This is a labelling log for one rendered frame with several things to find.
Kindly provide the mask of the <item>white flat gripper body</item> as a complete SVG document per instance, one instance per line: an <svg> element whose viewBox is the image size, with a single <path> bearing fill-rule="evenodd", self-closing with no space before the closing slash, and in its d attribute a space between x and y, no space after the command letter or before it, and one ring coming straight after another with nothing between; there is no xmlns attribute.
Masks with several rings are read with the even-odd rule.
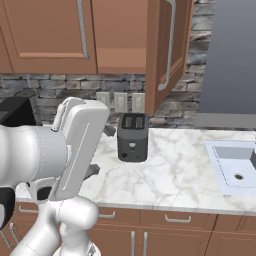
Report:
<svg viewBox="0 0 256 256"><path fill-rule="evenodd" d="M59 105L52 129L64 135L68 160L51 201L79 193L109 114L108 107L97 100L68 97Z"/></svg>

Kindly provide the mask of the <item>dark grey two-slot toaster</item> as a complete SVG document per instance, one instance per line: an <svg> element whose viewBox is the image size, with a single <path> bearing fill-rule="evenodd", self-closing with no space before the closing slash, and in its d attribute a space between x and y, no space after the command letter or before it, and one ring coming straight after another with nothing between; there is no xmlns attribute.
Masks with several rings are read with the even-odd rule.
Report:
<svg viewBox="0 0 256 256"><path fill-rule="evenodd" d="M144 113L124 113L117 128L118 158L124 162L144 162L148 156L149 117Z"/></svg>

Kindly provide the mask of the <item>brown drawer front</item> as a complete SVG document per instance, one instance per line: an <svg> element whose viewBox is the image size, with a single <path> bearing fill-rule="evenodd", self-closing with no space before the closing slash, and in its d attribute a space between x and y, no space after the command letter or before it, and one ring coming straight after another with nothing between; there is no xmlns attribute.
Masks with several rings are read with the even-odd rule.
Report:
<svg viewBox="0 0 256 256"><path fill-rule="evenodd" d="M256 216L218 215L214 230L256 234Z"/></svg>
<svg viewBox="0 0 256 256"><path fill-rule="evenodd" d="M14 211L14 216L16 218L20 218L20 219L33 219L35 220L38 216L38 214L31 214L31 213L22 213L19 211L19 206L22 206L25 209L33 209L33 210L38 210L38 205L32 202L17 202L16 206L15 206L15 211Z"/></svg>
<svg viewBox="0 0 256 256"><path fill-rule="evenodd" d="M169 218L187 219L191 216L191 222L185 223L168 223L164 219L164 215ZM179 211L160 211L160 210L141 210L140 224L147 227L157 228L173 228L173 229L190 229L211 231L213 229L216 214L209 213L193 213L193 212L179 212Z"/></svg>
<svg viewBox="0 0 256 256"><path fill-rule="evenodd" d="M110 225L127 225L127 226L138 226L139 225L139 214L138 209L128 208L111 208L111 207L100 207L99 214L111 214L113 211L116 212L116 216L113 219L98 218L98 224L110 224Z"/></svg>

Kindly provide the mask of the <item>black coffee machine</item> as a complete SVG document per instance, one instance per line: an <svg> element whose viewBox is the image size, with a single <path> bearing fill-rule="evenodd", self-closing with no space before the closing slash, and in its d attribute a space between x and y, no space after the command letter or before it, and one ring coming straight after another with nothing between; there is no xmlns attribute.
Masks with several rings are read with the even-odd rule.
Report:
<svg viewBox="0 0 256 256"><path fill-rule="evenodd" d="M41 126L42 121L35 92L26 89L1 102L0 124L7 127Z"/></svg>

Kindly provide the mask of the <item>brown base cupboard door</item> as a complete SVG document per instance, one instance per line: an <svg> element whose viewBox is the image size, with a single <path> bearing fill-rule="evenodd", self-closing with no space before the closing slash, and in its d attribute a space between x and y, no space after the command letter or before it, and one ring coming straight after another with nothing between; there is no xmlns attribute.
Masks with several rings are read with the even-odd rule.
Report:
<svg viewBox="0 0 256 256"><path fill-rule="evenodd" d="M256 235L213 232L205 256L256 256Z"/></svg>
<svg viewBox="0 0 256 256"><path fill-rule="evenodd" d="M136 227L97 225L89 230L101 256L131 256L131 231L135 231L135 256L139 256L139 232Z"/></svg>
<svg viewBox="0 0 256 256"><path fill-rule="evenodd" d="M142 228L140 256L143 256L144 232L148 232L147 256L205 256L210 231Z"/></svg>
<svg viewBox="0 0 256 256"><path fill-rule="evenodd" d="M4 232L8 241L13 245L13 248L8 248L2 236L0 235L0 256L9 256L11 252L14 250L14 248L17 246L16 242L14 241L10 233L9 224L14 223L14 230L20 242L31 229L34 222L35 220L33 219L11 219L2 231Z"/></svg>

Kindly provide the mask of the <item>white sink basin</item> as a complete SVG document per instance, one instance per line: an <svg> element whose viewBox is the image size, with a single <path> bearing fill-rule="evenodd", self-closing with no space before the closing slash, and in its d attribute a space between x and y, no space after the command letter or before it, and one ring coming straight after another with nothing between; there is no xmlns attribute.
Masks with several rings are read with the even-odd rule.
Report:
<svg viewBox="0 0 256 256"><path fill-rule="evenodd" d="M256 142L205 140L204 143L222 194L256 197Z"/></svg>

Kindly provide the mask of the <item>grey window with sill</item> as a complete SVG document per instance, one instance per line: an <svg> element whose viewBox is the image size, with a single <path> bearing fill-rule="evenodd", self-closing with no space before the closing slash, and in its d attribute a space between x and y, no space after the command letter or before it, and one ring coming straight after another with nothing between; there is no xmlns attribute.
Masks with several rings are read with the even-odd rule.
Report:
<svg viewBox="0 0 256 256"><path fill-rule="evenodd" d="M256 128L256 0L217 0L196 125Z"/></svg>

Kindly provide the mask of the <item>beige wall socket plate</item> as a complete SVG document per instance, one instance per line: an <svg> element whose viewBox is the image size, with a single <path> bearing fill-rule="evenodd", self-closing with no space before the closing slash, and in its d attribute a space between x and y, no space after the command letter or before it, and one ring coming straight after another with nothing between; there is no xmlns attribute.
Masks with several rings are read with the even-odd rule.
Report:
<svg viewBox="0 0 256 256"><path fill-rule="evenodd" d="M128 111L128 95L126 93L114 93L114 107L117 113L126 113Z"/></svg>
<svg viewBox="0 0 256 256"><path fill-rule="evenodd" d="M108 92L97 92L96 98L98 101L104 103L107 107L110 107L110 94Z"/></svg>
<svg viewBox="0 0 256 256"><path fill-rule="evenodd" d="M145 107L145 94L133 93L132 94L132 112L143 113Z"/></svg>

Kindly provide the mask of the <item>brown open wall cupboard door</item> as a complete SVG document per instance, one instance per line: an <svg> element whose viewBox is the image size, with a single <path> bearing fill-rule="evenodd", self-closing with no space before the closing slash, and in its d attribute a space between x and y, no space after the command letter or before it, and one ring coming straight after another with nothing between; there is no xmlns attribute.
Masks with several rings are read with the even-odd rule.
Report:
<svg viewBox="0 0 256 256"><path fill-rule="evenodd" d="M163 91L158 91L158 85L166 80L171 10L166 0L148 0L145 87L148 115L157 111L186 71L194 0L176 0L170 81Z"/></svg>

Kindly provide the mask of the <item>brown wall cupboard carcass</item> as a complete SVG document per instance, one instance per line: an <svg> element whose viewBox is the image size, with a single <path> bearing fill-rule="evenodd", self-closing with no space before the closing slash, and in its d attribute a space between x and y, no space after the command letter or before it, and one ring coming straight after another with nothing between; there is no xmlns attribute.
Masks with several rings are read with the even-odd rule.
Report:
<svg viewBox="0 0 256 256"><path fill-rule="evenodd" d="M148 0L92 0L98 72L145 74Z"/></svg>

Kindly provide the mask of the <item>brown closed wall cupboard door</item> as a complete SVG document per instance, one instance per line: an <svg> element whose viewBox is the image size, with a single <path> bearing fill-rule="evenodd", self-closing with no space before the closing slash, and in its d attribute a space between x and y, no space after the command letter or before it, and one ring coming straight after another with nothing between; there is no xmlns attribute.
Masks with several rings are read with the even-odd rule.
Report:
<svg viewBox="0 0 256 256"><path fill-rule="evenodd" d="M85 60L77 0L0 0L0 25L13 71L97 72L92 0L82 0L90 59Z"/></svg>

